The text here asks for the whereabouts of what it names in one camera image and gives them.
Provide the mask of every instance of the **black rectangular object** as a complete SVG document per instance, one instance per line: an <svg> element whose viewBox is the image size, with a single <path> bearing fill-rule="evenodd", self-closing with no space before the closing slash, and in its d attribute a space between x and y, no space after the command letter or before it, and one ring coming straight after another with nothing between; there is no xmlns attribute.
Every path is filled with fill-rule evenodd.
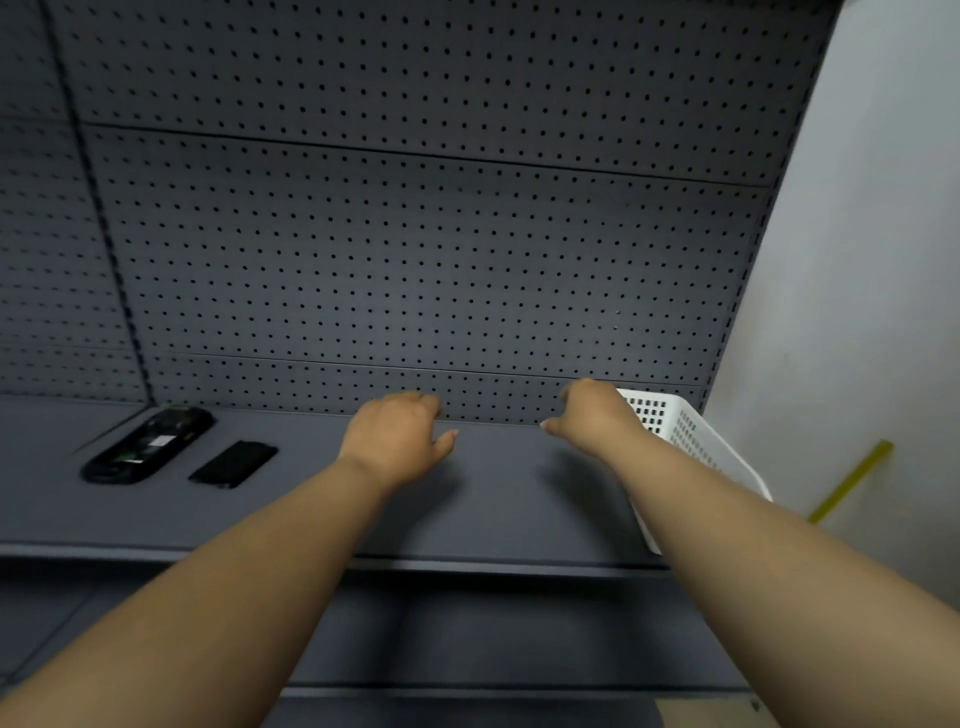
<svg viewBox="0 0 960 728"><path fill-rule="evenodd" d="M137 483L156 473L215 422L200 407L168 407L86 463L81 477L102 485Z"/></svg>
<svg viewBox="0 0 960 728"><path fill-rule="evenodd" d="M263 443L238 440L190 475L195 483L236 488L279 452Z"/></svg>

